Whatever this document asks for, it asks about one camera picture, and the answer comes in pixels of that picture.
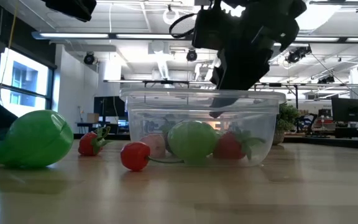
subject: plastic storage bin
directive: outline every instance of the plastic storage bin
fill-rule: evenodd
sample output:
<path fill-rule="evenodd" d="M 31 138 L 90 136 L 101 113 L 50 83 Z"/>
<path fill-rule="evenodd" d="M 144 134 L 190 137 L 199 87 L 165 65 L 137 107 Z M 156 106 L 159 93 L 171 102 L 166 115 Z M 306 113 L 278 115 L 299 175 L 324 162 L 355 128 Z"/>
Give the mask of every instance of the plastic storage bin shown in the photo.
<path fill-rule="evenodd" d="M 214 149 L 207 152 L 202 163 L 209 166 L 260 164 L 272 146 L 279 104 L 285 102 L 283 93 L 168 88 L 123 88 L 120 97 L 126 102 L 131 141 L 152 135 L 146 143 L 153 144 L 150 141 L 160 135 L 156 144 L 164 139 L 167 152 L 163 149 L 155 154 L 168 159 L 177 156 L 185 162 L 183 155 L 175 153 L 177 150 L 201 150 L 211 141 Z M 203 134 L 197 136 L 197 130 L 184 130 L 175 140 L 168 135 L 176 124 L 192 121 L 211 126 L 216 139 L 203 139 Z"/>

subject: wooden table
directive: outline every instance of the wooden table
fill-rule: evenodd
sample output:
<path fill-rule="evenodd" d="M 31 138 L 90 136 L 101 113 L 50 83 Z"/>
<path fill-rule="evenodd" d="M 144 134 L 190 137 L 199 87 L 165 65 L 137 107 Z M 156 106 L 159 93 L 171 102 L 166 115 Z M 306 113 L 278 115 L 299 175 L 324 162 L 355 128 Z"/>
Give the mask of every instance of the wooden table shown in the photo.
<path fill-rule="evenodd" d="M 0 166 L 0 223 L 358 223 L 358 149 L 274 147 L 262 166 L 149 166 L 119 150 L 79 157 L 78 141 L 44 170 Z"/>

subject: green plastic ball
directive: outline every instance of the green plastic ball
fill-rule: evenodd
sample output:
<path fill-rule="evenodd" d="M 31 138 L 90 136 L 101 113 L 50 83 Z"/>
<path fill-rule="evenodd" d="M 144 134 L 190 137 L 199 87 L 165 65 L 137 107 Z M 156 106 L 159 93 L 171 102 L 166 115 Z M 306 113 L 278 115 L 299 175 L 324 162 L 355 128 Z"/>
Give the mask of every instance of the green plastic ball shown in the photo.
<path fill-rule="evenodd" d="M 184 161 L 202 161 L 210 155 L 218 141 L 215 130 L 201 121 L 183 121 L 168 134 L 173 153 Z"/>
<path fill-rule="evenodd" d="M 13 122 L 0 145 L 0 164 L 39 168 L 62 159 L 73 144 L 73 131 L 57 112 L 40 110 Z"/>

